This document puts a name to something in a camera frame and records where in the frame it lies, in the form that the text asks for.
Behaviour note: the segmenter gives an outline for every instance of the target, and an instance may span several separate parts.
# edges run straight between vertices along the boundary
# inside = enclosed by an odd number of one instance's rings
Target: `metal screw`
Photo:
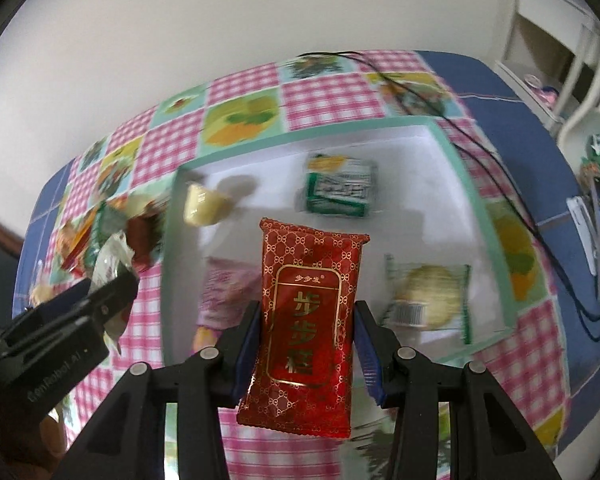
[[[220,351],[215,346],[206,346],[200,351],[200,357],[203,359],[215,359],[220,355]]]
[[[131,375],[142,375],[147,370],[148,366],[146,365],[146,363],[135,363],[131,365],[131,368],[129,368]]]
[[[482,361],[470,361],[469,370],[471,370],[474,374],[483,374],[485,371],[487,371],[487,367]]]
[[[408,361],[409,359],[416,357],[416,351],[410,346],[401,346],[398,348],[398,357]]]

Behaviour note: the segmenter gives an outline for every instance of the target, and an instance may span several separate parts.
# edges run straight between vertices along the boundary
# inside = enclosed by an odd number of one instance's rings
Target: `black cable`
[[[518,201],[520,202],[520,204],[522,205],[522,207],[524,209],[524,212],[526,213],[526,215],[530,219],[530,224],[522,216],[522,214],[520,213],[520,211],[518,211],[518,208],[513,203],[513,200],[511,200],[507,196],[507,194],[505,193],[505,191],[502,189],[502,186],[498,183],[497,179],[491,174],[491,172],[487,169],[487,167],[485,167],[485,165],[473,153],[469,152],[464,147],[459,146],[458,144],[456,144],[454,142],[451,142],[451,144],[456,148],[456,150],[460,151],[461,153],[464,153],[466,156],[468,156],[469,158],[471,158],[471,160],[473,160],[476,164],[478,164],[482,168],[482,170],[489,176],[489,178],[495,184],[496,188],[498,189],[498,191],[500,192],[500,194],[502,195],[502,197],[506,200],[507,204],[512,209],[512,211],[514,212],[514,214],[516,215],[516,217],[518,218],[518,220],[520,222],[522,222],[522,225],[525,226],[525,228],[531,233],[531,235],[535,238],[535,240],[543,248],[544,252],[546,253],[546,255],[547,255],[548,259],[549,259],[549,261],[552,264],[552,267],[554,268],[554,271],[555,271],[556,275],[558,276],[558,278],[560,279],[560,281],[564,285],[564,288],[567,291],[568,295],[571,297],[571,299],[573,300],[574,304],[576,305],[576,311],[578,313],[578,319],[580,320],[580,324],[582,325],[582,328],[584,329],[584,331],[586,332],[587,336],[592,341],[594,341],[594,342],[599,342],[600,341],[600,335],[594,336],[591,333],[591,331],[589,330],[589,327],[587,327],[587,325],[586,325],[586,323],[584,321],[584,318],[583,318],[583,316],[584,316],[587,319],[589,319],[591,322],[598,322],[598,321],[600,321],[600,314],[592,314],[589,310],[587,310],[587,308],[578,299],[578,297],[577,297],[577,295],[575,293],[575,290],[573,288],[573,284],[571,283],[571,280],[569,279],[567,273],[565,272],[564,267],[562,266],[562,264],[560,263],[560,261],[558,260],[558,258],[554,255],[553,251],[551,250],[551,248],[549,247],[549,245],[544,240],[544,237],[540,234],[540,229],[538,228],[538,225],[534,221],[534,218],[533,218],[533,215],[531,214],[531,211],[529,211],[528,206],[526,205],[525,201],[522,199],[522,196],[518,192],[516,184],[513,182],[511,176],[509,175],[509,172],[504,168],[504,166],[502,165],[502,163],[498,160],[498,157],[495,156],[495,154],[493,152],[491,152],[490,150],[488,150],[487,148],[485,148],[480,142],[478,142],[477,140],[475,140],[471,135],[469,135],[466,131],[464,131],[462,128],[460,128],[460,126],[458,126],[455,122],[453,122],[451,119],[449,119],[443,113],[441,113],[439,110],[437,110],[437,108],[435,106],[433,106],[427,99],[425,99],[418,92],[416,92],[415,90],[411,89],[407,85],[405,85],[403,83],[400,83],[399,81],[396,81],[396,80],[392,79],[387,74],[384,74],[371,61],[369,61],[368,58],[365,57],[364,54],[362,54],[360,52],[353,51],[353,50],[344,50],[344,51],[340,51],[340,52],[307,52],[305,54],[301,54],[299,57],[304,57],[304,56],[337,56],[337,57],[343,57],[345,59],[349,59],[349,60],[352,60],[354,62],[361,63],[361,64],[364,64],[364,65],[368,66],[369,68],[371,68],[376,74],[378,74],[388,84],[390,91],[392,92],[392,94],[393,94],[396,102],[398,103],[398,106],[400,106],[400,108],[406,114],[410,114],[410,112],[409,112],[408,108],[404,105],[404,103],[402,102],[402,99],[400,98],[400,96],[398,95],[396,87],[400,87],[400,88],[404,89],[405,91],[407,91],[407,92],[413,94],[414,96],[416,96],[427,108],[429,108],[429,110],[431,110],[433,112],[434,116],[439,117],[442,120],[444,120],[453,129],[457,130],[460,134],[462,134],[463,136],[465,136],[472,143],[474,143],[476,146],[478,146],[478,148],[480,148],[484,153],[486,153],[491,158],[491,160],[493,160],[496,163],[496,165],[500,168],[500,170],[502,171],[502,173],[507,177],[507,180],[509,181],[509,183],[511,185],[511,189],[516,194],[516,196],[518,198]]]

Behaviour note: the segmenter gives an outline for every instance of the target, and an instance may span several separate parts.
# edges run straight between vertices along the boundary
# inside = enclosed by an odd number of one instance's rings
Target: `blue gripper pad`
[[[235,363],[235,384],[231,390],[232,401],[237,405],[240,399],[247,393],[247,388],[251,382],[253,369],[256,365],[256,357],[258,356],[258,348],[260,347],[260,317],[262,310],[260,304],[255,311],[251,323],[247,329],[244,342],[240,348],[238,358]]]
[[[353,344],[365,377],[366,390],[382,406],[386,393],[382,389],[382,367],[372,343],[369,329],[377,326],[365,301],[357,301],[353,308]]]

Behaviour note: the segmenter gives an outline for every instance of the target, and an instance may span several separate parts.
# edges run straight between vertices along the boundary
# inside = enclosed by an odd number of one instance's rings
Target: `white tray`
[[[384,270],[386,253],[397,263],[471,265],[468,306],[473,343],[464,345],[459,333],[451,331],[423,333],[420,341],[404,341],[432,359],[448,362],[471,355],[511,332],[515,316],[506,263],[464,164],[433,121],[404,118],[404,122],[420,124],[358,131],[350,126],[345,133],[341,133],[343,125],[331,131],[328,127],[314,128],[280,136],[284,138],[277,139],[275,146],[221,160],[207,156],[178,170],[162,277],[166,365],[190,355],[205,258],[217,256],[260,265],[262,217],[325,231],[369,234],[356,299],[365,300],[377,318],[391,299]],[[243,145],[241,151],[250,147]],[[376,212],[359,219],[295,210],[307,154],[316,150],[376,161]],[[232,195],[238,202],[229,218],[206,228],[184,224],[184,201],[192,181]]]

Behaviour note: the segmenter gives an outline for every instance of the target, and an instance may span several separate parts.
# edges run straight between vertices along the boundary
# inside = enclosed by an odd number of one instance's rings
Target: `dark red snack package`
[[[369,236],[268,218],[260,227],[262,332],[238,423],[347,438],[353,302]]]

